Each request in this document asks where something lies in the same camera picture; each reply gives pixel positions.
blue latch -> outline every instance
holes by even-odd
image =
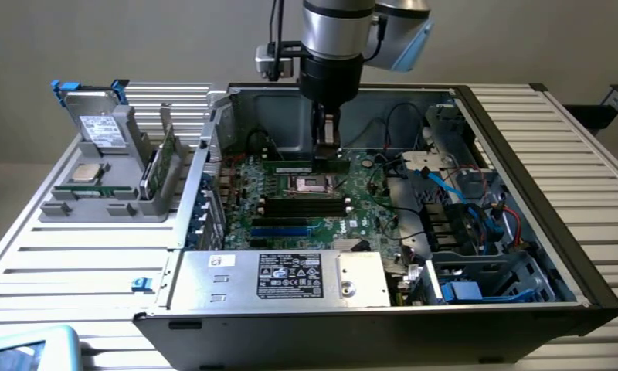
[[[120,98],[120,104],[128,105],[128,99],[125,98],[125,85],[123,80],[115,80],[112,82],[112,89],[115,90],[116,96]]]
[[[60,80],[53,80],[51,82],[51,86],[52,86],[52,92],[55,93],[55,97],[57,98],[57,102],[60,102],[60,105],[63,107],[65,107],[65,103],[64,103],[64,98],[61,97],[60,91],[79,90],[83,87],[80,83],[75,83],[75,82],[68,82],[60,85]]]
[[[133,284],[131,285],[131,290],[133,292],[149,292],[152,289],[153,279],[147,277],[140,277],[133,279]]]
[[[513,296],[484,296],[478,284],[473,281],[448,282],[441,289],[444,300],[449,304],[529,303],[534,298],[534,290],[530,288]]]

sticker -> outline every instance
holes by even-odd
[[[125,148],[120,126],[112,116],[80,116],[92,142],[100,148]]]
[[[211,255],[208,267],[233,267],[236,265],[236,255]]]
[[[277,174],[309,174],[312,172],[312,168],[276,168],[274,172]]]
[[[321,255],[259,255],[257,296],[261,299],[322,298]]]
[[[76,196],[80,197],[100,197],[101,193],[99,191],[71,191]]]

circuit board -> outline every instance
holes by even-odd
[[[163,187],[175,155],[175,127],[172,125],[163,125],[163,129],[165,132],[163,145],[156,152],[153,161],[149,163],[147,171],[143,174],[143,180],[140,181],[140,192],[144,199],[152,199],[157,190]]]
[[[346,167],[345,171],[341,164],[338,165],[340,173],[312,173],[329,179],[326,193],[292,190],[297,176],[272,172],[271,163],[265,163],[253,156],[232,164],[231,168],[225,166],[227,169],[220,177],[220,194],[225,204],[229,228],[225,250],[328,250],[348,247],[349,244],[354,245],[357,241],[365,240],[372,250],[381,252],[384,260],[389,262],[394,259],[401,245],[398,241],[390,240],[381,230],[381,226],[388,225],[393,218],[393,211],[374,203],[366,189],[374,173],[374,155],[368,155],[364,151],[348,151],[341,160],[349,160],[349,168]],[[382,177],[382,172],[377,172],[372,183],[381,185]],[[252,236],[253,220],[261,217],[257,212],[261,197],[274,199],[348,198],[352,209],[344,217],[309,217],[306,235],[267,237],[264,244],[261,238]],[[382,192],[377,192],[376,201],[390,205],[389,196],[384,196]],[[397,237],[398,232],[389,230],[388,235]]]

motherboard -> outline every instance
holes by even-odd
[[[389,189],[376,153],[346,151],[322,165],[225,160],[220,196],[228,232],[225,250],[373,250],[398,260]]]

power supply label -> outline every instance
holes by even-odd
[[[261,299],[322,298],[321,255],[259,255],[257,295]]]

